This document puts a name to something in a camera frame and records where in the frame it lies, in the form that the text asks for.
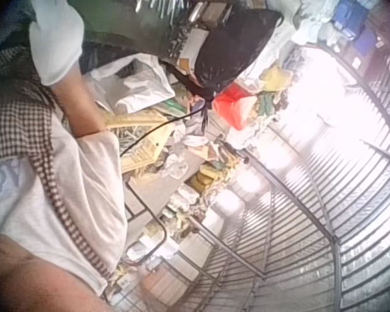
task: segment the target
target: black cable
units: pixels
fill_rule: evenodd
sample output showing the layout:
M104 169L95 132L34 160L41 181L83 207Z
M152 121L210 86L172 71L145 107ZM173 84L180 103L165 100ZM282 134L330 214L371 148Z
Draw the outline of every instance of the black cable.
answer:
M133 142L128 148L126 148L124 151L122 151L122 153L120 154L120 158L126 154L129 150L131 150L133 147L135 147L141 140L143 140L144 138L146 138L148 135L150 135L151 133L155 132L156 130L160 129L161 127L164 127L168 124L171 124L172 122L178 122L182 119L185 119L187 117L191 117L201 111L205 111L205 116L207 116L208 112L206 112L207 110L207 103L205 102L205 104L203 105L203 107L201 107L200 109L197 109L193 112L190 112L189 114L186 114L184 116L181 116L181 117L177 117L177 118L174 118L172 120L169 120L167 122L164 122L162 123L161 125L158 125L157 127L153 128L152 130L146 132L144 135L142 135L140 138L138 138L135 142Z

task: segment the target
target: person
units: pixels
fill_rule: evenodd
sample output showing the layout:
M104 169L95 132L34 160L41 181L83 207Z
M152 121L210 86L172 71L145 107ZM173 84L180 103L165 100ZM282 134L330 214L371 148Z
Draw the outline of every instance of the person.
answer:
M99 297L127 232L118 139L79 70L80 15L31 4L30 47L0 51L0 308L110 311Z

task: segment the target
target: red plastic bag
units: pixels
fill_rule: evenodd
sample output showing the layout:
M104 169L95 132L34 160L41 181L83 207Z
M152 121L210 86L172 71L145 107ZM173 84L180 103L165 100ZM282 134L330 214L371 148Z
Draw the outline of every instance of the red plastic bag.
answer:
M253 108L257 96L252 96L237 83L232 83L213 101L213 109L236 130L246 126L248 115Z

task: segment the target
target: checkered shirt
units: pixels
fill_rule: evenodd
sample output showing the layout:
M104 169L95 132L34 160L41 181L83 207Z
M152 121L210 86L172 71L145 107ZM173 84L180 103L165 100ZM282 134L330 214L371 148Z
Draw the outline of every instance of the checkered shirt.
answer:
M51 143L55 104L59 103L54 93L40 84L29 47L0 51L0 160L28 157L64 229L91 265L109 280L111 272L75 225L58 190Z

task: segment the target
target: white t-shirt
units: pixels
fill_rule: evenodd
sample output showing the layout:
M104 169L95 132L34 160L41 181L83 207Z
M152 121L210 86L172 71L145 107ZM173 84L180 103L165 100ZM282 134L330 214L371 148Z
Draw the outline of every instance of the white t-shirt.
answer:
M74 139L54 115L52 144L66 207L91 247L114 270L127 233L118 139L110 132ZM26 157L0 161L0 234L81 278L97 295L107 285L66 233Z

